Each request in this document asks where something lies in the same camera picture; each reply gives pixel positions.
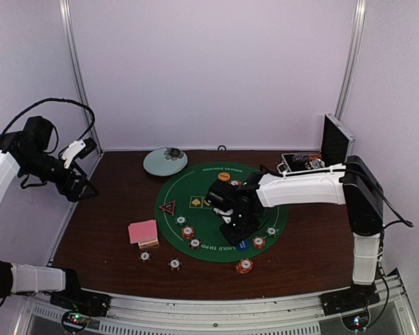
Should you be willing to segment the blue small blind button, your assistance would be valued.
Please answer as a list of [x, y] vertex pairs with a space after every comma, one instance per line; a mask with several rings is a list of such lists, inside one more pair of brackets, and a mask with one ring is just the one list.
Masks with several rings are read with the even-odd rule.
[[238, 251], [247, 251], [249, 249], [249, 241], [247, 239], [245, 239], [244, 241], [241, 241], [237, 245], [236, 249]]

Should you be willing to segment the red chips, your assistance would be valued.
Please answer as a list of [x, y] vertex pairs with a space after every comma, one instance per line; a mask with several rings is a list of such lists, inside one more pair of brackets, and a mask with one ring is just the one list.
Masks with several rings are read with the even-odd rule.
[[252, 244], [254, 248], [262, 249], [265, 247], [265, 239], [263, 237], [254, 237], [252, 239]]
[[195, 230], [194, 230], [194, 228], [193, 228], [193, 227], [191, 227], [191, 226], [184, 226], [184, 227], [182, 228], [181, 233], [182, 233], [182, 237], [183, 237], [184, 239], [193, 239], [194, 234], [195, 234]]

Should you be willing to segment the red poker chip stack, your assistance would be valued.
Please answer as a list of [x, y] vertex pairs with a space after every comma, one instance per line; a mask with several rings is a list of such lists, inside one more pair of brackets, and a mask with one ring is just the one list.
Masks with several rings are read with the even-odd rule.
[[238, 274], [248, 274], [254, 267], [252, 260], [248, 258], [241, 259], [236, 265], [235, 269]]

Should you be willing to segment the green chips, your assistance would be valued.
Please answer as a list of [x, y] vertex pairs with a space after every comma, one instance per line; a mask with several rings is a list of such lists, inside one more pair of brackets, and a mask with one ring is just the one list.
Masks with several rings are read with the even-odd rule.
[[175, 218], [175, 223], [177, 225], [185, 225], [185, 224], [187, 224], [187, 217], [185, 217], [185, 216], [177, 216]]
[[268, 227], [265, 232], [269, 237], [276, 237], [279, 235], [279, 230], [276, 227]]

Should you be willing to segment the brown chips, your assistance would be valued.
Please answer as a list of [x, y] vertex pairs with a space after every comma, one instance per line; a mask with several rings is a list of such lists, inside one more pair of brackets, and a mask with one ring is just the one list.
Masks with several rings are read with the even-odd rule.
[[189, 247], [191, 250], [198, 250], [201, 246], [202, 242], [198, 238], [193, 238], [189, 242]]

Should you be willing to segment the small red chip stack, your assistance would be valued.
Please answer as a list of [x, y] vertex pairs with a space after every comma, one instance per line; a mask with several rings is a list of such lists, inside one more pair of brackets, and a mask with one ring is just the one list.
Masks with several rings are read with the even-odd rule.
[[240, 186], [242, 182], [240, 180], [231, 180], [230, 185], [232, 186]]

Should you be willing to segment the orange big blind button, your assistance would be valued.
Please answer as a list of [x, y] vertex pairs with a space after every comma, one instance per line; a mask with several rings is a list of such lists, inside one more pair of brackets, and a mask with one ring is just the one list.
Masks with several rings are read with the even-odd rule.
[[221, 181], [229, 181], [231, 179], [231, 175], [227, 172], [221, 172], [218, 174], [218, 179]]

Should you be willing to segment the brown poker chip stack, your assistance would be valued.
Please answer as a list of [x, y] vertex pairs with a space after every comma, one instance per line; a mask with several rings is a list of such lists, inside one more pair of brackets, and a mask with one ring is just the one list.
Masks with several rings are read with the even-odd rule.
[[168, 266], [171, 271], [179, 271], [182, 268], [182, 262], [178, 258], [172, 258], [169, 260]]

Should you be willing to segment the black triangular dealer button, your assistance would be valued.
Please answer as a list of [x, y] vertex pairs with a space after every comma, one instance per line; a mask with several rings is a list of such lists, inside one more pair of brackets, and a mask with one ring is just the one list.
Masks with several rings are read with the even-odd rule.
[[159, 209], [167, 214], [170, 214], [171, 216], [175, 215], [176, 211], [176, 201], [172, 200], [170, 202], [167, 202], [165, 204], [162, 204]]

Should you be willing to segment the red-backed playing card deck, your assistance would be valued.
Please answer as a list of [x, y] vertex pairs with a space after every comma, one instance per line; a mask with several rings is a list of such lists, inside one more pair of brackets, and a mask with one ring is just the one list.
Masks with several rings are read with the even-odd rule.
[[158, 240], [155, 220], [130, 223], [128, 225], [130, 244], [146, 244]]

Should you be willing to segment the single brown chip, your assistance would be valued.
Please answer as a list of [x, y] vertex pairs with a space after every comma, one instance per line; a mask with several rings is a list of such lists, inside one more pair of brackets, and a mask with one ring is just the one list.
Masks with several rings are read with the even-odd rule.
[[143, 251], [139, 254], [139, 259], [141, 262], [148, 262], [151, 260], [151, 253], [148, 251]]

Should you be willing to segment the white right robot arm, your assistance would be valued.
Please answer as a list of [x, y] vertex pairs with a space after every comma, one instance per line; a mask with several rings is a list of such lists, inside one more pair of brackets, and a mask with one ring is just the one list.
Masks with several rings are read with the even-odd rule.
[[383, 189], [359, 156], [298, 172], [261, 166], [238, 185], [216, 179], [205, 199], [222, 217], [219, 229], [233, 246], [258, 231], [267, 209], [343, 207], [353, 237], [353, 286], [345, 291], [344, 302], [358, 308], [370, 298], [383, 234]]

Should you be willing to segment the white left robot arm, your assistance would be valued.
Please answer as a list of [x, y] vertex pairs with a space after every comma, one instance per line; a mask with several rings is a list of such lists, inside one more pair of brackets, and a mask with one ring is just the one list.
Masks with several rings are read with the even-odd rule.
[[[27, 119], [21, 131], [0, 135], [0, 205], [15, 178], [22, 178], [21, 188], [28, 188], [30, 176], [39, 179], [38, 186], [53, 183], [70, 202], [98, 195], [87, 173], [76, 163], [96, 148], [88, 137], [70, 143], [56, 158], [47, 150], [54, 125], [42, 116]], [[0, 260], [0, 298], [15, 294], [59, 292], [59, 298], [72, 310], [87, 302], [79, 289], [75, 271], [54, 267], [20, 265]]]

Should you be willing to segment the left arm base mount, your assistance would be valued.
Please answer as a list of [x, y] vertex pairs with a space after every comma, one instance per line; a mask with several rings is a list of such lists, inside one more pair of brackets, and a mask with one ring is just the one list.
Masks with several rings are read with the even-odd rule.
[[110, 295], [82, 289], [75, 270], [63, 271], [66, 275], [66, 287], [62, 291], [50, 293], [50, 303], [83, 315], [105, 317], [110, 307]]

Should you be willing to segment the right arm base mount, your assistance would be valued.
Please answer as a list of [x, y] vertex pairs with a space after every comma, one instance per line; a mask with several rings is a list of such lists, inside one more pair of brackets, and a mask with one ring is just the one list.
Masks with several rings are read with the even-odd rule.
[[324, 315], [334, 315], [366, 308], [381, 300], [375, 284], [356, 285], [349, 288], [324, 293], [320, 296]]

